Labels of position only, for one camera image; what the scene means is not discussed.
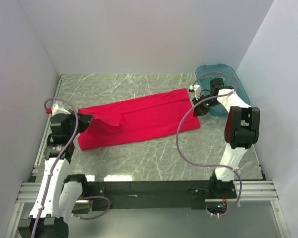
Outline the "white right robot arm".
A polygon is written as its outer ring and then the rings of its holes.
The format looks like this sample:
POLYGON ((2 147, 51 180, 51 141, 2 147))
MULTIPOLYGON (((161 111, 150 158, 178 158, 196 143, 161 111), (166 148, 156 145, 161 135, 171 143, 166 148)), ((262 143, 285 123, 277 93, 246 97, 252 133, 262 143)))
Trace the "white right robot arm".
POLYGON ((224 129, 225 150, 209 180, 208 193, 219 198, 225 193, 234 192, 233 179, 236 169, 250 147, 258 141, 260 110, 244 102, 232 86, 226 86, 223 78, 210 81, 208 95, 203 94, 199 85, 191 85, 189 91, 194 93, 192 103, 201 102, 193 116, 204 116, 212 107, 222 105, 228 112, 224 129))

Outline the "red t shirt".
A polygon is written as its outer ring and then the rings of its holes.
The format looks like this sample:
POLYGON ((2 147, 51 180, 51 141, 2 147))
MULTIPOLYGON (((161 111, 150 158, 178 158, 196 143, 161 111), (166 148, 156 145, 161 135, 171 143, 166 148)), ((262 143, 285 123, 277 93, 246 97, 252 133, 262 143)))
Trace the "red t shirt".
POLYGON ((82 151, 140 142, 199 129, 185 88, 111 104, 80 108, 93 115, 87 130, 78 137, 82 151))

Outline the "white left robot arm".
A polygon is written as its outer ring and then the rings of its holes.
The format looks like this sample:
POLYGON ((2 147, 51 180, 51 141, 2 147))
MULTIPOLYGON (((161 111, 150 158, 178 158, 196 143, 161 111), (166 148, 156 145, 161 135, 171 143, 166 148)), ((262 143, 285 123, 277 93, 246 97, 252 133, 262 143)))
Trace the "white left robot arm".
POLYGON ((85 175, 68 175, 75 149, 73 140, 86 131, 92 120, 92 115, 75 114, 72 110, 52 115, 42 182, 29 217, 18 223, 21 237, 68 237, 68 219, 76 200, 89 195, 85 175))

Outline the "teal plastic basket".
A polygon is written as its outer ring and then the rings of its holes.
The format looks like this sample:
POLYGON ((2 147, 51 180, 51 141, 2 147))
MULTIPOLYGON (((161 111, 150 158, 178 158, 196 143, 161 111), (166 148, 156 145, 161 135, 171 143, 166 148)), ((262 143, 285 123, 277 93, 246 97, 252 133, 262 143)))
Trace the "teal plastic basket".
POLYGON ((202 94, 204 96, 210 95, 211 86, 210 81, 214 78, 222 78, 223 83, 225 86, 234 87, 234 82, 225 75, 218 74, 218 72, 227 74, 231 78, 235 80, 237 83, 237 95, 247 104, 250 104, 250 100, 248 98, 248 95, 244 89, 244 87, 241 84, 241 81, 239 80, 237 74, 235 73, 234 69, 226 64, 213 64, 213 65, 202 65, 198 67, 195 71, 196 78, 199 78, 199 81, 197 82, 198 85, 200 85, 202 94))

